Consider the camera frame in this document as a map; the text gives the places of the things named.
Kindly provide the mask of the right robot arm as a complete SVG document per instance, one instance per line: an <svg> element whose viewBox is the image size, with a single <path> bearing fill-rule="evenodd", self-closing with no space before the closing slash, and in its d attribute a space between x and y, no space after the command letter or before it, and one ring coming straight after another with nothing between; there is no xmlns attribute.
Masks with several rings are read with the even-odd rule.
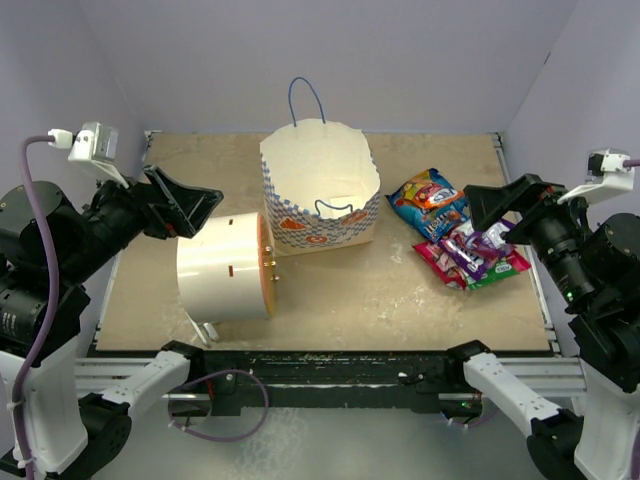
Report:
<svg viewBox="0 0 640 480"><path fill-rule="evenodd" d="M548 479L635 479L639 475L639 219L610 216L596 229L588 208L602 186L567 189L527 174L502 187L469 185L473 227L485 231L505 214L506 234L536 253L566 304L586 386L574 414L510 373L482 342L451 348L446 383L486 395L522 432Z"/></svg>

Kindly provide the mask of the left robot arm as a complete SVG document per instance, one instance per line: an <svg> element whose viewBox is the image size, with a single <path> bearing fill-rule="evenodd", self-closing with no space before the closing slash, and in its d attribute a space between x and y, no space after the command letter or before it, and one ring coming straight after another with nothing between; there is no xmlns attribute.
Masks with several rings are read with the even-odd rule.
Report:
<svg viewBox="0 0 640 480"><path fill-rule="evenodd" d="M122 450L156 395L202 387L200 350L173 341L128 381L79 395L75 360L85 282L139 235L191 238L222 192L189 187L157 166L144 180L106 180L76 209L54 183L36 181L1 201L1 378L15 444L10 474L87 479Z"/></svg>

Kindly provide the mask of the green snack bag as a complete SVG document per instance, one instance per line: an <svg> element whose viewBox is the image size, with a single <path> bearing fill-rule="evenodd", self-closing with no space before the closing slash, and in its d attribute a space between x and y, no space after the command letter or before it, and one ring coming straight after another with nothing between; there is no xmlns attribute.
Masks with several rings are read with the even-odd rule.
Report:
<svg viewBox="0 0 640 480"><path fill-rule="evenodd" d="M513 251L512 253L498 260L482 275L479 280L474 280L469 275L466 275L466 287L468 290L477 290L479 288L526 272L530 268L530 262L517 251Z"/></svg>

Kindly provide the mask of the white cylindrical container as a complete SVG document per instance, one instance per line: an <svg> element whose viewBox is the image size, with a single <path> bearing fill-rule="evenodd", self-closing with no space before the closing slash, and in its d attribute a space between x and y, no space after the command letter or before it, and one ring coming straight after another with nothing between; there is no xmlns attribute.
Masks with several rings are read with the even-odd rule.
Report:
<svg viewBox="0 0 640 480"><path fill-rule="evenodd" d="M275 313L272 242L259 212L209 218L178 241L181 303L197 324L267 319Z"/></svg>

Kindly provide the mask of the orange snack bag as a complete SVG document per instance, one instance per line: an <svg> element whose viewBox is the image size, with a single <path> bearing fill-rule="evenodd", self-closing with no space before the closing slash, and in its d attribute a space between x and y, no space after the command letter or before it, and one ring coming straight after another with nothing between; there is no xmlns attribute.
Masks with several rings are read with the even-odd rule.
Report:
<svg viewBox="0 0 640 480"><path fill-rule="evenodd" d="M425 210L432 210L449 205L463 197L463 194L452 187L432 183L421 186L411 198L413 204Z"/></svg>

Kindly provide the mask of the blue chocolate candy bag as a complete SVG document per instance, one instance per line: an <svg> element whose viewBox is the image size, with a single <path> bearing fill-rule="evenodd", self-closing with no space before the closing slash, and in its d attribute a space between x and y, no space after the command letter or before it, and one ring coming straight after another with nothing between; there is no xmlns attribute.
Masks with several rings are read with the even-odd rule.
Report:
<svg viewBox="0 0 640 480"><path fill-rule="evenodd" d="M455 207L442 208L436 212L431 212L419 231L431 242L438 242L451 230L466 222L469 216Z"/></svg>

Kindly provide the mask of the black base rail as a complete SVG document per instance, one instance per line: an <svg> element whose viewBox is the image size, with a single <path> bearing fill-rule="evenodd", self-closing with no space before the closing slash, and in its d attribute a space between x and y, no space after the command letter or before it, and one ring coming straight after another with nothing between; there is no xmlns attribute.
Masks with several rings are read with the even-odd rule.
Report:
<svg viewBox="0 0 640 480"><path fill-rule="evenodd" d="M212 387L214 411L222 415L262 406L255 380L266 386L274 408L432 413L472 395L461 366L445 352L208 351L189 377L214 372L222 374Z"/></svg>

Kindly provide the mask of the blue snack bag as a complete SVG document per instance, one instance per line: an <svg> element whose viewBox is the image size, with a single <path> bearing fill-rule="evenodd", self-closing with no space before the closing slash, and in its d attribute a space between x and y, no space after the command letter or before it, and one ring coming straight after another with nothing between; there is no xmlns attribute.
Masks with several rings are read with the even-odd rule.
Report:
<svg viewBox="0 0 640 480"><path fill-rule="evenodd" d="M467 199L436 168L429 168L385 196L395 213L437 243L469 217Z"/></svg>

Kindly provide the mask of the aluminium frame rail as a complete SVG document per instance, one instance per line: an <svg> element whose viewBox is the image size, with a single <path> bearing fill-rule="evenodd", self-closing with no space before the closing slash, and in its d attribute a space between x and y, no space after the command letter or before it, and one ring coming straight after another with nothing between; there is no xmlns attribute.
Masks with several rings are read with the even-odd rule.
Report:
<svg viewBox="0 0 640 480"><path fill-rule="evenodd" d="M580 362L566 358L502 358L502 365L518 377L529 388L547 397L574 397L586 393ZM101 391L114 386L118 381L128 379L148 362L133 358L123 359L78 359L75 365L77 390L80 394ZM276 367L274 383L279 386L319 385L322 388L339 385L383 385L397 384L409 378L407 367L385 368L380 364L363 373L330 372L327 367L312 367L309 373L302 373L296 365L292 374L284 374L282 367Z"/></svg>

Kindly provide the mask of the pink candy bag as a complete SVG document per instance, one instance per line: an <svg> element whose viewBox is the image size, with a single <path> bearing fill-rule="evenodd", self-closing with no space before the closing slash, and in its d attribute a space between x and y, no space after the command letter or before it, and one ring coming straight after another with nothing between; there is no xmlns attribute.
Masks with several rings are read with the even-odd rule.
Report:
<svg viewBox="0 0 640 480"><path fill-rule="evenodd" d="M488 263L483 257L461 247L450 238L440 239L438 245L474 281L482 279L488 268Z"/></svg>

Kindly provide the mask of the purple berries candy bag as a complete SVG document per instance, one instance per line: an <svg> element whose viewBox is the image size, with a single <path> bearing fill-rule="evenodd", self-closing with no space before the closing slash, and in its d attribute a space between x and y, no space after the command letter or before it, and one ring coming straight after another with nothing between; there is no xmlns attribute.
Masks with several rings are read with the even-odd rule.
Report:
<svg viewBox="0 0 640 480"><path fill-rule="evenodd" d="M509 220L501 219L482 232L475 230L472 222L467 220L454 228L448 238L483 257L488 263L488 270L498 260L513 252L514 246L507 243L503 235L509 233L514 226Z"/></svg>

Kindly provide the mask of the magenta red snack bag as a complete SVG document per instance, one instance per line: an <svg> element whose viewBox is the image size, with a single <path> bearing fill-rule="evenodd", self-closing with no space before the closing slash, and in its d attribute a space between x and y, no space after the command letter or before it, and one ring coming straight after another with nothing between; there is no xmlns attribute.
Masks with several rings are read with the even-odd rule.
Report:
<svg viewBox="0 0 640 480"><path fill-rule="evenodd" d="M413 245L412 248L445 286L456 290L465 290L467 288L466 280L463 278L458 265L437 244L425 241Z"/></svg>

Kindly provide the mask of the blue checkered paper bag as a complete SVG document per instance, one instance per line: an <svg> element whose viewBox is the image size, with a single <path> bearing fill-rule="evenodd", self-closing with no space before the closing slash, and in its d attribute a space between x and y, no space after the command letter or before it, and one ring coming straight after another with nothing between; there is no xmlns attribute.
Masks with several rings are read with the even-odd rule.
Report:
<svg viewBox="0 0 640 480"><path fill-rule="evenodd" d="M275 252L293 256L373 240L381 179L360 129L317 118L299 119L288 87L291 122L260 142L264 204Z"/></svg>

